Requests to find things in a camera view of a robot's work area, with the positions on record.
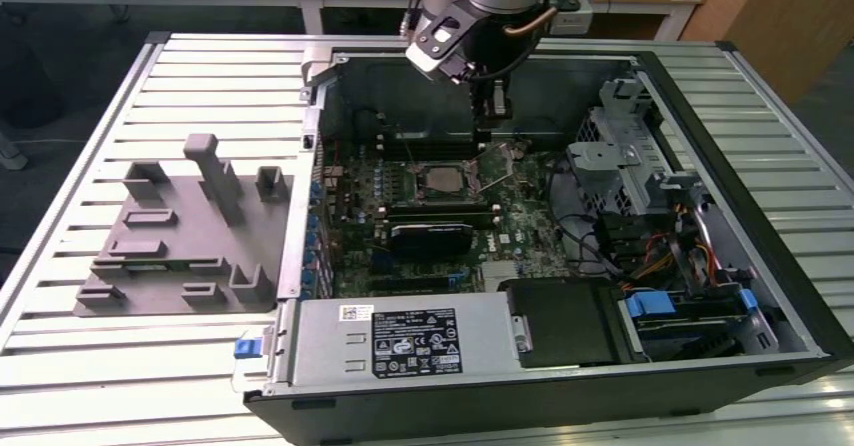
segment warning label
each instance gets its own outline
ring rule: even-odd
[[[463,372],[453,309],[373,313],[370,325],[378,379]]]

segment black plastic cover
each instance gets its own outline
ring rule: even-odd
[[[605,278],[536,278],[504,281],[509,314],[524,318],[531,350],[525,368],[601,366],[645,359],[628,343],[619,314],[619,287]]]

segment metal bracket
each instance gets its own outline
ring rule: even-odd
[[[688,190],[695,186],[701,186],[703,184],[696,173],[655,173],[652,175],[652,179],[657,183],[659,188],[668,190]]]
[[[637,153],[631,147],[604,142],[569,144],[569,156],[575,166],[587,171],[613,171],[640,164]]]
[[[329,46],[317,46],[312,44],[305,48],[302,54],[302,62],[300,64],[300,72],[302,75],[302,83],[305,86],[314,87],[333,77],[333,73],[326,73],[332,68],[332,48]]]

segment orange wire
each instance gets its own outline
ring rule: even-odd
[[[717,280],[715,279],[715,253],[708,246],[705,246],[699,241],[696,242],[696,247],[703,250],[705,253],[705,274],[708,275],[708,282],[712,286],[717,286]]]

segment metal slatted table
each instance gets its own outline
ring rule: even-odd
[[[704,43],[548,43],[653,50],[848,332],[854,332],[854,185],[737,53]],[[132,160],[184,161],[190,132],[220,138],[237,174],[296,165],[304,56],[388,38],[173,34],[146,44],[0,291],[2,445],[281,445],[241,405],[233,340],[269,314],[85,318],[74,294],[126,192]],[[671,134],[683,165],[689,162]],[[252,382],[262,382],[253,377]],[[405,441],[404,444],[851,444],[854,379],[843,371],[712,414]]]

